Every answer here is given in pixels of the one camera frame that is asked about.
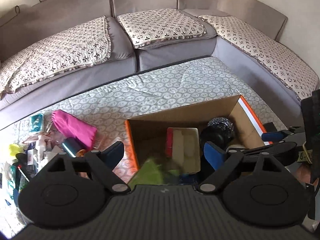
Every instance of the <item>gray sofa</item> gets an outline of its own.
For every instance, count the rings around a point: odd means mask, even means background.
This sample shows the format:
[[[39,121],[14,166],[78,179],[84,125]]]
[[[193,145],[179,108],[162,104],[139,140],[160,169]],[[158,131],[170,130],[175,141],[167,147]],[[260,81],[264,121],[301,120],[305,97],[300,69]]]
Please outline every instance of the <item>gray sofa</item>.
[[[133,49],[132,44],[115,17],[128,12],[175,8],[193,16],[211,14],[235,16],[265,35],[278,41],[287,17],[256,0],[39,0],[31,8],[6,15],[0,20],[0,60],[5,61],[29,45],[70,27],[105,15],[113,44],[109,61],[85,69],[59,74],[27,87],[19,88],[0,100],[0,129],[64,98],[98,87],[113,80],[163,65],[214,55],[247,82],[285,124],[301,124],[300,104],[279,80],[266,72],[244,53],[238,61],[230,57],[230,44],[215,37],[214,29],[207,27],[207,38],[168,44],[155,49]],[[284,102],[286,113],[279,106]]]

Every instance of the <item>open box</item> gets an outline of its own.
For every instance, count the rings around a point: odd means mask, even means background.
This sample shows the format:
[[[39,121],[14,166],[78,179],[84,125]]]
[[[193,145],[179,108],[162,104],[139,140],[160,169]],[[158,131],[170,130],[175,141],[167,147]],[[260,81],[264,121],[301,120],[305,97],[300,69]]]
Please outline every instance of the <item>open box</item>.
[[[235,125],[236,139],[247,148],[268,145],[261,140],[266,132],[262,123],[243,96],[232,96],[181,106],[151,114],[135,116],[125,121],[129,136],[129,156],[137,169],[150,157],[165,158],[168,127],[194,127],[201,131],[215,117],[227,117]]]

